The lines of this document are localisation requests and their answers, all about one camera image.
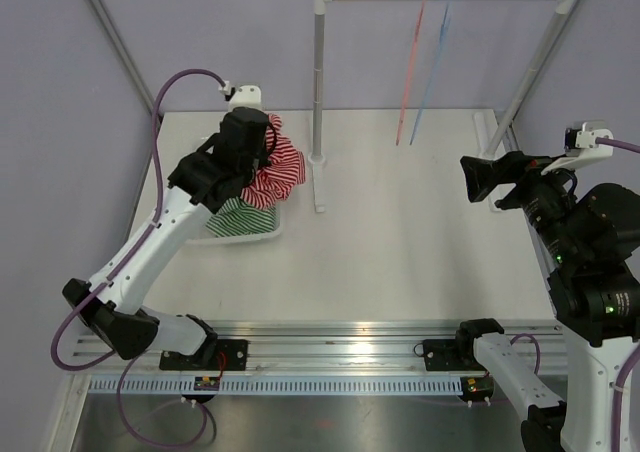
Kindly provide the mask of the red striped tank top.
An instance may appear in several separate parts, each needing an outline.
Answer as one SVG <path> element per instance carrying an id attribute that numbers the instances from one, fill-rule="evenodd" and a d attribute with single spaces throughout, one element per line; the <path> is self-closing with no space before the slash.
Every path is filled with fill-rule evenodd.
<path id="1" fill-rule="evenodd" d="M 303 153 L 282 133 L 283 121 L 277 114 L 268 114 L 266 146 L 269 162 L 261 167 L 253 182 L 241 193 L 241 199 L 257 209 L 268 209 L 286 201 L 296 186 L 306 181 Z"/>

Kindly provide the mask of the green striped tank top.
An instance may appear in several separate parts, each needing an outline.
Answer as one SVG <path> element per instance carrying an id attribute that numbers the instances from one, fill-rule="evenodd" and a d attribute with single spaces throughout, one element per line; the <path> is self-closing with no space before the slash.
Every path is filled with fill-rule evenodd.
<path id="1" fill-rule="evenodd" d="M 241 198 L 227 200 L 205 224 L 215 237 L 239 237 L 273 232 L 276 228 L 277 209 L 256 208 Z"/>

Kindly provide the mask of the pink wire hanger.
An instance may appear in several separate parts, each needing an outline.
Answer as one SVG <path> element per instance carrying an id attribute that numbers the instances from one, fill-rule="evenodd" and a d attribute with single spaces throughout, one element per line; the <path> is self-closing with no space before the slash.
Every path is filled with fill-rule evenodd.
<path id="1" fill-rule="evenodd" d="M 403 130 L 404 130 L 405 116 L 406 116 L 406 111 L 409 105 L 409 100 L 411 95 L 412 81 L 414 77 L 414 68 L 415 68 L 417 51 L 419 47 L 419 39 L 420 39 L 420 33 L 421 33 L 422 20 L 424 17 L 425 4 L 426 4 L 426 0 L 421 0 L 420 9 L 419 9 L 415 26 L 414 26 L 413 40 L 410 48 L 407 71 L 406 71 L 406 76 L 404 81 L 404 90 L 402 95 L 400 114 L 399 114 L 399 119 L 397 124 L 397 130 L 396 130 L 396 140 L 395 140 L 396 146 L 400 145 Z"/>

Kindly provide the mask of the blue wire hanger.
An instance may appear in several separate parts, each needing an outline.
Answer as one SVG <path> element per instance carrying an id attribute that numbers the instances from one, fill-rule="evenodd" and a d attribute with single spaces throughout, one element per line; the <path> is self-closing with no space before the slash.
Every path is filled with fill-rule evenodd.
<path id="1" fill-rule="evenodd" d="M 420 106 L 418 108 L 417 114 L 416 114 L 416 118 L 414 121 L 414 125 L 412 128 L 412 132 L 411 132 L 411 136 L 410 136 L 410 141 L 409 144 L 413 145 L 416 137 L 418 135 L 419 132 L 419 128 L 420 128 L 420 123 L 422 120 L 422 116 L 424 114 L 424 112 L 427 109 L 427 106 L 429 104 L 430 101 L 430 96 L 432 94 L 433 88 L 434 88 L 434 84 L 435 84 L 435 80 L 436 80 L 436 76 L 438 74 L 438 71 L 440 69 L 440 63 L 444 54 L 444 49 L 446 46 L 446 41 L 447 41 L 447 36 L 448 36 L 448 31 L 449 31 L 449 27 L 450 27 L 450 21 L 451 21 L 451 13 L 450 13 L 450 8 L 451 8 L 451 3 L 453 0 L 446 0 L 446 5 L 445 5 L 445 9 L 444 9 L 444 13 L 442 16 L 442 21 L 441 21 L 441 25 L 440 25 L 440 29 L 439 29 L 439 36 L 438 36 L 438 42 L 437 42 L 437 47 L 436 47 L 436 51 L 434 54 L 434 58 L 433 58 L 433 62 L 431 64 L 431 68 L 429 70 L 429 76 L 426 80 L 426 84 L 425 84 L 425 88 L 424 88 L 424 93 L 420 102 Z"/>

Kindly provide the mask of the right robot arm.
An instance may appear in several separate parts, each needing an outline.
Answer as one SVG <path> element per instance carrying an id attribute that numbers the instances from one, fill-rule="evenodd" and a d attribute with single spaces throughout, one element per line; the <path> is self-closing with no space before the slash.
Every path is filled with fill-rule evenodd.
<path id="1" fill-rule="evenodd" d="M 574 193 L 562 157 L 509 152 L 460 161 L 468 199 L 506 184 L 501 210 L 523 211 L 555 267 L 549 295 L 566 344 L 568 389 L 560 397 L 513 352 L 493 319 L 461 323 L 456 361 L 481 365 L 517 411 L 528 451 L 626 451 L 630 392 L 639 360 L 639 283 L 627 261 L 639 245 L 639 197 L 614 183 Z"/>

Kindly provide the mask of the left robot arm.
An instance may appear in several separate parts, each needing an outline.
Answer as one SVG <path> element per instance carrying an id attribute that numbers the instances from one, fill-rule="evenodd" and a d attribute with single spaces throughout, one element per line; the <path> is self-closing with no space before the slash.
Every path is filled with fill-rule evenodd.
<path id="1" fill-rule="evenodd" d="M 63 289 L 81 321 L 123 360 L 146 351 L 177 353 L 195 370 L 215 360 L 217 333 L 202 319 L 144 307 L 171 259 L 230 199 L 241 195 L 266 162 L 269 116 L 248 107 L 226 113 L 218 132 L 184 156 L 149 218 L 89 280 Z"/>

